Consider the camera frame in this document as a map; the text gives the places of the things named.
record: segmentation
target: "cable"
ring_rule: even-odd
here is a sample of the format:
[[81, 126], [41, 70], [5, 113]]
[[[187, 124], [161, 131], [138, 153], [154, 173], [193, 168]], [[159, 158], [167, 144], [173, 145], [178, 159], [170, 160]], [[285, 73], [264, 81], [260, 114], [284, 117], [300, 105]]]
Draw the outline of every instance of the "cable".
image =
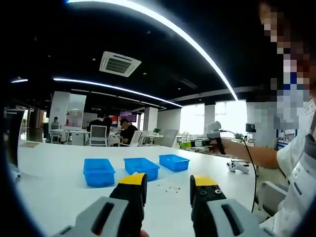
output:
[[[230, 131], [227, 131], [227, 130], [220, 130], [220, 132], [230, 132]], [[255, 206], [256, 191], [257, 191], [257, 171], [256, 171], [255, 165], [253, 164], [253, 160], [252, 160], [250, 151], [249, 151], [249, 149], [248, 149], [248, 146], [247, 146], [245, 140], [244, 140], [243, 138], [241, 138], [241, 139], [242, 139], [242, 141], [244, 142], [244, 144], [245, 144], [245, 146], [246, 146], [246, 149], [247, 149], [248, 154], [249, 154], [249, 157], [250, 157], [250, 161], [251, 161], [252, 166], [253, 166], [253, 170], [255, 171], [255, 193], [254, 193], [254, 195], [253, 195], [253, 203], [252, 203], [252, 208], [251, 208], [251, 212], [253, 212], [253, 208], [254, 208], [254, 206]]]

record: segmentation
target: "ceiling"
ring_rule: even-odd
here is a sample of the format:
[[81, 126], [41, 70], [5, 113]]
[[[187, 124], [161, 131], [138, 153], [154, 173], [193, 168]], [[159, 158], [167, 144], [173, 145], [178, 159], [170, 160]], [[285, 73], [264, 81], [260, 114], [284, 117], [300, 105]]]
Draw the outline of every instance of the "ceiling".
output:
[[[282, 57], [264, 35], [253, 1], [157, 0], [137, 1], [171, 20], [208, 53], [232, 87], [270, 86], [270, 78], [282, 75]], [[156, 20], [134, 10], [108, 3], [43, 1], [15, 4], [8, 28], [7, 80], [12, 97], [34, 107], [47, 108], [56, 90], [87, 94], [92, 107], [135, 110], [174, 105], [152, 98], [73, 82], [68, 78], [105, 83], [146, 93], [165, 100], [226, 89], [209, 63], [184, 39]], [[99, 71], [104, 51], [140, 60], [140, 66], [122, 77]], [[100, 95], [99, 92], [133, 100]], [[254, 93], [237, 93], [252, 99]], [[186, 105], [231, 100], [229, 93], [178, 101]]]

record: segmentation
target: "blue plastic basket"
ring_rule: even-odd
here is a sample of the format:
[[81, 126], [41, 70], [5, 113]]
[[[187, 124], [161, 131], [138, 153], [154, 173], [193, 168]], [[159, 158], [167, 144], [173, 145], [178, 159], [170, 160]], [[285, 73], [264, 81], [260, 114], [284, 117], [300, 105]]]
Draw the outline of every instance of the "blue plastic basket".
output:
[[129, 174], [137, 173], [146, 173], [147, 181], [152, 181], [157, 179], [159, 166], [152, 163], [146, 158], [126, 158], [125, 169]]
[[159, 164], [176, 172], [187, 170], [189, 166], [189, 161], [189, 159], [185, 159], [176, 155], [159, 156]]
[[114, 184], [114, 173], [108, 159], [85, 159], [83, 174], [88, 186], [105, 187]]

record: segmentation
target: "led light strip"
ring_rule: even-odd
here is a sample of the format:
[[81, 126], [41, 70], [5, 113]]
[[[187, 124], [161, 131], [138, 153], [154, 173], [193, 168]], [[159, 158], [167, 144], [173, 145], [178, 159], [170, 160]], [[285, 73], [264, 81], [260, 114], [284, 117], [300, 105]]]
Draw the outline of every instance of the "led light strip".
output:
[[155, 100], [160, 100], [160, 101], [166, 102], [168, 104], [179, 106], [179, 107], [182, 108], [181, 105], [178, 105], [178, 104], [173, 103], [171, 101], [167, 101], [167, 100], [164, 100], [164, 99], [160, 99], [158, 97], [154, 97], [154, 96], [147, 95], [147, 94], [144, 94], [144, 93], [141, 93], [141, 92], [137, 92], [137, 91], [133, 91], [133, 90], [129, 90], [129, 89], [113, 86], [113, 85], [107, 85], [107, 84], [102, 84], [102, 83], [97, 83], [97, 82], [86, 81], [86, 80], [74, 80], [74, 79], [64, 79], [64, 78], [53, 78], [53, 79], [55, 81], [78, 82], [78, 83], [85, 83], [85, 84], [90, 84], [90, 85], [103, 86], [103, 87], [112, 88], [112, 89], [116, 89], [116, 90], [122, 90], [122, 91], [130, 92], [130, 93], [134, 93], [134, 94], [137, 94], [137, 95], [146, 96], [146, 97], [149, 97], [149, 98], [152, 98], [152, 99], [155, 99]]
[[28, 80], [27, 79], [13, 80], [11, 81], [11, 83], [18, 83], [18, 82], [24, 82], [24, 81], [28, 81]]
[[154, 18], [155, 20], [161, 22], [166, 27], [172, 29], [175, 33], [177, 33], [179, 36], [181, 36], [185, 41], [187, 41], [193, 48], [195, 48], [205, 59], [206, 61], [213, 67], [213, 69], [217, 72], [219, 77], [223, 80], [235, 100], [238, 100], [232, 86], [229, 84], [228, 80], [222, 73], [222, 71], [219, 69], [219, 67], [216, 65], [216, 63], [211, 59], [210, 56], [204, 51], [204, 49], [201, 48], [201, 46], [194, 41], [187, 33], [185, 33], [181, 28], [176, 26], [174, 23], [166, 19], [165, 17], [159, 15], [158, 13], [142, 6], [137, 3], [127, 1], [127, 0], [68, 0], [68, 3], [72, 2], [89, 2], [89, 1], [95, 1], [95, 2], [105, 2], [105, 3], [112, 3], [120, 6], [124, 6], [130, 9], [133, 9], [135, 11], [141, 12], [151, 18]]

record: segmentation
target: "ceiling air conditioner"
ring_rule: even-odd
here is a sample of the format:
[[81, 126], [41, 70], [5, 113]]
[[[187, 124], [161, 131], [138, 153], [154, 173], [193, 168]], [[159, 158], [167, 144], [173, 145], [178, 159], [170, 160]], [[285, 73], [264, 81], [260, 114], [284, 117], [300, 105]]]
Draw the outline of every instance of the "ceiling air conditioner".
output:
[[104, 52], [100, 64], [100, 71], [129, 77], [141, 64], [141, 61], [117, 53]]

